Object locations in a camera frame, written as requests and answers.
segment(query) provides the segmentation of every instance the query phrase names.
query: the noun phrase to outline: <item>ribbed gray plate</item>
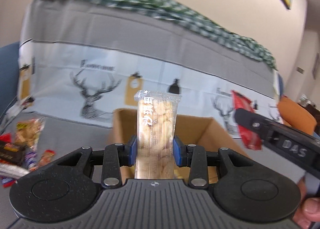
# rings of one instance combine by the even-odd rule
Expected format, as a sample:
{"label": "ribbed gray plate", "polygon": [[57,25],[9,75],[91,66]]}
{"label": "ribbed gray plate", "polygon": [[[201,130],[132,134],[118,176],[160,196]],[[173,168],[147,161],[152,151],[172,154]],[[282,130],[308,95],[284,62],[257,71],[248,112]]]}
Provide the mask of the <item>ribbed gray plate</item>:
{"label": "ribbed gray plate", "polygon": [[69,221],[37,224],[20,218],[10,228],[299,229],[290,220],[267,225],[237,220],[220,210],[206,191],[191,189],[182,180],[134,179],[105,190],[89,211]]}

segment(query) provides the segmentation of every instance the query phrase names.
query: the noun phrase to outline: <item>silver wrapper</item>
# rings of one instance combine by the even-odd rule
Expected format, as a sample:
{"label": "silver wrapper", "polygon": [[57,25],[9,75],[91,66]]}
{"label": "silver wrapper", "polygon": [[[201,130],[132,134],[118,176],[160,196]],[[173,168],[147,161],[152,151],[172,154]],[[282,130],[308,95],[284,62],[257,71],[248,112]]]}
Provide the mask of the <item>silver wrapper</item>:
{"label": "silver wrapper", "polygon": [[15,165],[0,163],[0,176],[18,179],[29,173],[30,171],[28,171],[25,168],[15,166]]}

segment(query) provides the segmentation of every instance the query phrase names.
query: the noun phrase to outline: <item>deer antlers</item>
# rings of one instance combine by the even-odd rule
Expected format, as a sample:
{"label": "deer antlers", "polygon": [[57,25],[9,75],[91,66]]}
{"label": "deer antlers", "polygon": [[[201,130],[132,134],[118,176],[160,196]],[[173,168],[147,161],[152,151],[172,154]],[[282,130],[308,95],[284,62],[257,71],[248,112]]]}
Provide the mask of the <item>deer antlers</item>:
{"label": "deer antlers", "polygon": [[271,114],[271,110],[272,108],[277,108],[277,106],[271,106],[270,104],[268,104],[268,111],[269,111],[269,115],[272,118],[273,121],[275,122],[279,122],[280,120],[280,115],[278,114],[277,118],[273,117],[273,115]]}
{"label": "deer antlers", "polygon": [[212,101],[212,105],[213,107],[219,111],[220,115],[223,116],[223,115],[228,115],[229,113],[231,113],[233,111],[233,107],[228,107],[228,110],[227,110],[227,114],[223,114],[223,110],[221,109],[221,104],[217,103],[218,102],[218,98],[219,96],[216,96],[216,98]]}
{"label": "deer antlers", "polygon": [[108,87],[106,87],[106,82],[103,82],[101,84],[101,88],[99,90],[97,90],[96,93],[93,96],[97,96],[97,95],[102,94],[102,93],[111,92],[115,88],[117,88],[117,86],[121,83],[121,80],[119,80],[115,84],[115,79],[112,77],[112,75],[110,75],[110,74],[108,74],[108,75],[109,75],[109,78],[111,79],[111,84]]}
{"label": "deer antlers", "polygon": [[84,70],[84,69],[82,69],[80,72],[78,72],[75,76],[73,76],[73,73],[71,73],[71,74],[70,74],[70,77],[71,77],[71,79],[72,79],[73,84],[74,84],[76,87],[78,87],[78,88],[80,88],[80,89],[82,90],[81,92],[82,92],[82,95],[83,95],[84,97],[88,97],[88,96],[93,96],[93,97],[95,97],[95,96],[98,96],[98,95],[100,95],[100,94],[102,94],[102,93],[111,92],[111,91],[113,91],[113,90],[121,83],[121,80],[119,80],[119,81],[115,84],[114,78],[112,77],[111,74],[108,73],[109,78],[111,79],[111,84],[110,84],[108,87],[106,87],[106,83],[105,83],[105,82],[102,82],[101,88],[98,89],[94,95],[89,95],[89,94],[88,94],[88,88],[85,86],[85,80],[86,80],[86,78],[84,78],[82,81],[78,80],[78,75],[81,74],[83,70]]}
{"label": "deer antlers", "polygon": [[75,86],[79,87],[82,91],[83,96],[88,96],[88,88],[84,85],[85,79],[82,81],[78,80],[78,75],[82,73],[84,69],[82,69],[80,72],[78,72],[75,76],[73,76],[73,72],[70,73],[70,77],[72,79],[72,82]]}

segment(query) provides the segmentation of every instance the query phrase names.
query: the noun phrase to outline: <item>deer head print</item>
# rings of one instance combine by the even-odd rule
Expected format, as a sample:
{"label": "deer head print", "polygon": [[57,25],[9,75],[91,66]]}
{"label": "deer head print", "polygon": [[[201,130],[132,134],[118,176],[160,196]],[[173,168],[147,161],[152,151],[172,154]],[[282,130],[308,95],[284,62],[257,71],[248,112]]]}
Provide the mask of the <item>deer head print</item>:
{"label": "deer head print", "polygon": [[227,110],[222,109],[222,103],[219,102],[223,99],[222,96],[217,95],[215,99],[211,99],[213,107],[219,112],[219,115],[223,118],[223,122],[225,124],[225,127],[227,131],[230,134],[233,134],[236,130],[236,128],[229,124],[229,120],[231,117],[231,113],[233,112],[234,108],[230,105],[228,105]]}
{"label": "deer head print", "polygon": [[280,120],[280,113],[278,112],[277,114],[276,114],[276,116],[274,117],[274,115],[271,113],[271,109],[277,109],[277,106],[271,106],[270,104],[268,104],[268,111],[269,111],[269,116],[270,116],[270,118],[273,120],[273,121],[275,121],[275,122],[279,122],[279,120]]}
{"label": "deer head print", "polygon": [[85,84],[86,78],[79,80],[78,77],[82,73],[84,69],[82,69],[80,72],[78,72],[76,75],[73,75],[73,73],[70,74],[70,78],[72,80],[72,83],[80,88],[80,94],[84,98],[84,106],[82,108],[82,117],[86,119],[96,119],[99,116],[102,116],[103,114],[106,114],[106,112],[95,109],[94,103],[97,100],[100,100],[102,98],[103,93],[108,93],[113,91],[115,88],[118,87],[118,85],[121,83],[121,80],[119,80],[117,83],[113,79],[113,76],[109,74],[109,78],[111,79],[111,83],[108,87],[106,87],[106,83],[102,82],[101,88],[97,89],[94,94],[89,94],[89,89]]}

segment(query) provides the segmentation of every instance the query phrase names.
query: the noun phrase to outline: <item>cardboard box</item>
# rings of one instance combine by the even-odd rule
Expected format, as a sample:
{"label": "cardboard box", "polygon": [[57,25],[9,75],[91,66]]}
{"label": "cardboard box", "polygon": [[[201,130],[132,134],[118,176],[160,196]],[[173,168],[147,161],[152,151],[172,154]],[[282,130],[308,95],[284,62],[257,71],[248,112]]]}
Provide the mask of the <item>cardboard box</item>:
{"label": "cardboard box", "polygon": [[[112,142],[126,144],[132,135],[137,134],[137,110],[116,109],[113,115]],[[184,144],[197,144],[207,151],[217,151],[220,147],[228,147],[240,154],[246,153],[233,141],[223,127],[213,118],[177,115],[175,135]],[[175,167],[175,175],[188,181],[190,168]],[[218,181],[216,168],[208,167],[209,182]],[[121,167],[123,182],[127,178],[134,178],[134,167]]]}

